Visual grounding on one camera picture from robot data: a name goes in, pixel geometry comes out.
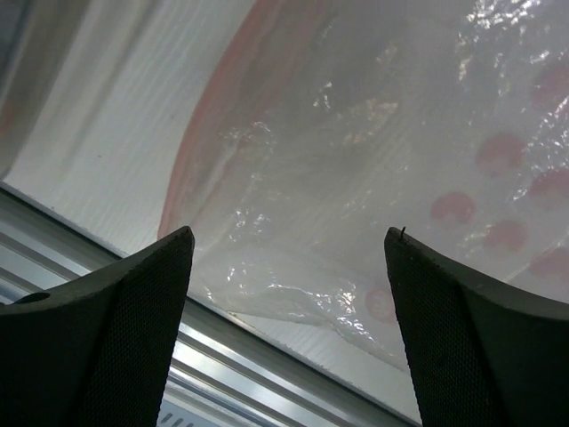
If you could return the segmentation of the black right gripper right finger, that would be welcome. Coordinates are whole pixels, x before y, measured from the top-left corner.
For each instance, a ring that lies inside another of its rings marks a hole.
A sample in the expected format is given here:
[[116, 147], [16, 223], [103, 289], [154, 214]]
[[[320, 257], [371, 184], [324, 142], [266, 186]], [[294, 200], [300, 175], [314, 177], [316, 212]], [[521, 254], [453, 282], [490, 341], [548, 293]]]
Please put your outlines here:
[[424, 425], [567, 425], [565, 303], [473, 270], [396, 228], [384, 251]]

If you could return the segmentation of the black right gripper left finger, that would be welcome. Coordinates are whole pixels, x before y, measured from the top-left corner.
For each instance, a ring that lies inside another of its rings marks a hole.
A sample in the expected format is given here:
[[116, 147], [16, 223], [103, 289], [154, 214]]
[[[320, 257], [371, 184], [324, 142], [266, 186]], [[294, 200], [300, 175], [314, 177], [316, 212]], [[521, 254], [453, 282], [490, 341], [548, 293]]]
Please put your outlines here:
[[195, 239], [140, 252], [1, 309], [4, 426], [153, 426]]

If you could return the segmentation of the clear pink zip top bag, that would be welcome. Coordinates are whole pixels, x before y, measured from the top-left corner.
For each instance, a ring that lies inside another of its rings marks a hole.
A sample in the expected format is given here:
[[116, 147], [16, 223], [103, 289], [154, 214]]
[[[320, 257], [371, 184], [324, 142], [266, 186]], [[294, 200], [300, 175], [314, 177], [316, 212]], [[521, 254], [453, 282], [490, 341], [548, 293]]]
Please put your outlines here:
[[566, 302], [567, 2], [256, 2], [172, 168], [182, 226], [198, 301], [398, 367], [390, 228]]

